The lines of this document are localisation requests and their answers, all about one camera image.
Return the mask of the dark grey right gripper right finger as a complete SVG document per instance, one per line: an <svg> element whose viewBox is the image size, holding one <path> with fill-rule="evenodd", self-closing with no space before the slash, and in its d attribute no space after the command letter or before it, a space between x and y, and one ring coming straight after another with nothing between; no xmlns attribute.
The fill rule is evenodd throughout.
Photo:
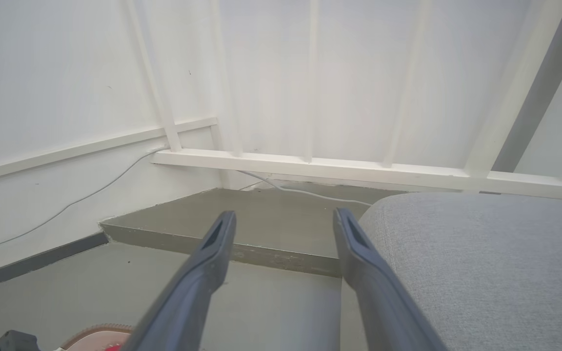
<svg viewBox="0 0 562 351"><path fill-rule="evenodd" d="M341 274L356 293L370 351L445 351L446 346L349 209L335 209Z"/></svg>

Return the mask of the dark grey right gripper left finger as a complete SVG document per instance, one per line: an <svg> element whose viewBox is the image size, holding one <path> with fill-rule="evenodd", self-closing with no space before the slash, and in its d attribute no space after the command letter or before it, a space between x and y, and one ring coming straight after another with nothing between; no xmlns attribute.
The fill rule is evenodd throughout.
<svg viewBox="0 0 562 351"><path fill-rule="evenodd" d="M223 211L123 345L124 351L198 351L212 295L223 285L236 235Z"/></svg>

